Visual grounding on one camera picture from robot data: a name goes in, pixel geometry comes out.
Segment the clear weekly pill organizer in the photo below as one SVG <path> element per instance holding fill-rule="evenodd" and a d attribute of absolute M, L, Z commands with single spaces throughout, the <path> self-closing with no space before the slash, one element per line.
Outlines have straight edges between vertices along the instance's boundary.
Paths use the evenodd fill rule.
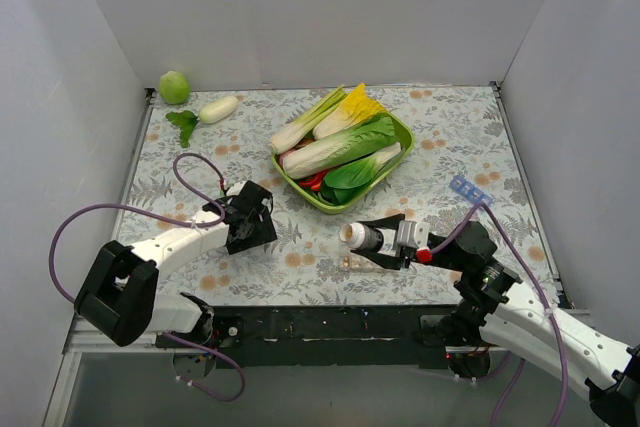
<path fill-rule="evenodd" d="M 338 249 L 338 268 L 348 271 L 348 272 L 356 272 L 356 273 L 382 273 L 384 269 L 374 263 L 373 261 L 362 257 L 360 255 L 354 254 L 351 250 L 345 245 L 340 243 Z"/>

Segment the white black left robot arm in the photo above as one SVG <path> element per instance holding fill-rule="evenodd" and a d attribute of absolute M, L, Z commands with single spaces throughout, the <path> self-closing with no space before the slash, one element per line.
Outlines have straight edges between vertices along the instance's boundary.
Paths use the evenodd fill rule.
<path fill-rule="evenodd" d="M 159 295 L 170 274 L 211 250 L 228 254 L 277 239 L 273 195 L 246 181 L 202 207 L 184 227 L 125 246 L 106 243 L 74 301 L 74 311 L 120 347 L 145 333 L 168 332 L 193 347 L 213 340 L 214 309 L 188 293 Z"/>

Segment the white pill bottle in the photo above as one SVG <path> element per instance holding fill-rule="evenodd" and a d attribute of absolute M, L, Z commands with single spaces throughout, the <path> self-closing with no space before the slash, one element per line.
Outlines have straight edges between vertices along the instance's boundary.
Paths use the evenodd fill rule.
<path fill-rule="evenodd" d="M 339 231 L 340 241 L 351 250 L 391 252 L 395 232 L 381 227 L 370 227 L 360 222 L 347 223 Z"/>

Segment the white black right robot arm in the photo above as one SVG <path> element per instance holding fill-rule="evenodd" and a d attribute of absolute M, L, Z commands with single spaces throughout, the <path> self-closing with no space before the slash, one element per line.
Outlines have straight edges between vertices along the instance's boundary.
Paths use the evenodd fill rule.
<path fill-rule="evenodd" d="M 638 425 L 639 349 L 552 306 L 541 287 L 496 259 L 497 246 L 481 223 L 465 217 L 442 237 L 398 214 L 345 224 L 339 238 L 386 270 L 416 263 L 459 273 L 454 287 L 461 300 L 429 336 L 447 345 L 502 347 L 557 377 L 563 396 L 585 395 L 606 425 Z"/>

